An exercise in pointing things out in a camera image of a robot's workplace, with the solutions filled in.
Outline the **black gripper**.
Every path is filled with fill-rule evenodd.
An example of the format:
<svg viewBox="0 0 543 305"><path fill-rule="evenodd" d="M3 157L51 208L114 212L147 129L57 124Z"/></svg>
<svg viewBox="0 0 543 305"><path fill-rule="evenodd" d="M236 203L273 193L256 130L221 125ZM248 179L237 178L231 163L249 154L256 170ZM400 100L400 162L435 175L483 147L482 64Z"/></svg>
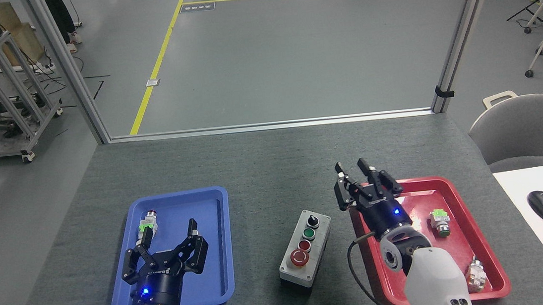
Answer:
<svg viewBox="0 0 543 305"><path fill-rule="evenodd" d="M358 211L363 220L377 237L382 237L400 226L412 225L412 219L395 199L404 191L401 184L387 171L376 169L364 158L359 158L357 165L367 178L366 186L353 179L344 170L341 162L335 164L338 178L334 191L339 210L345 211L349 206L358 203Z"/></svg>
<svg viewBox="0 0 543 305"><path fill-rule="evenodd" d="M195 219L189 220L186 238L172 251L149 253L153 228L146 228L133 249L126 250L121 278L136 284L133 305L181 305L182 282L186 272L203 273L208 242L198 232ZM137 263L145 264L137 271Z"/></svg>

